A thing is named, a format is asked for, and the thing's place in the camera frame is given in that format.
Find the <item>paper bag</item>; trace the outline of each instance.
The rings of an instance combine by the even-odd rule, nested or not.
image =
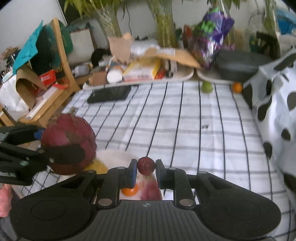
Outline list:
[[[18,121],[29,113],[29,107],[15,89],[17,76],[13,75],[0,88],[0,104],[8,114]]]
[[[115,62],[128,64],[131,61],[131,45],[133,38],[129,33],[125,33],[121,38],[108,37],[110,51]]]
[[[144,54],[144,57],[157,57],[162,59],[168,59],[192,68],[201,68],[197,60],[187,50],[184,49],[149,48]]]
[[[18,69],[16,76],[16,91],[31,110],[36,100],[36,88],[46,90],[46,86],[39,79],[38,75],[26,65]]]

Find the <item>yellow fruit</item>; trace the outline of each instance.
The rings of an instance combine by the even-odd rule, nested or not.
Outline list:
[[[98,159],[94,159],[92,163],[90,163],[85,169],[87,170],[95,170],[97,174],[107,173],[108,168]]]

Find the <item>black smartphone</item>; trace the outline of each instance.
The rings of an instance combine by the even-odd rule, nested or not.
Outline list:
[[[130,85],[94,90],[87,99],[87,103],[93,104],[106,101],[125,100],[128,97],[130,91]]]

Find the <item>red box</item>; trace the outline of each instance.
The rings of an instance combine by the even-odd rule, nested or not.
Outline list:
[[[46,87],[50,86],[56,82],[57,78],[55,76],[55,71],[52,69],[39,76],[39,79],[44,83]]]

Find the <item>metal screw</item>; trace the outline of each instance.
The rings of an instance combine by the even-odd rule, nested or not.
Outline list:
[[[194,204],[194,202],[191,200],[191,199],[182,199],[180,200],[179,202],[182,206],[186,206],[186,207],[189,207],[191,205]]]
[[[110,206],[112,204],[112,200],[109,198],[102,198],[98,201],[98,204],[101,206]]]

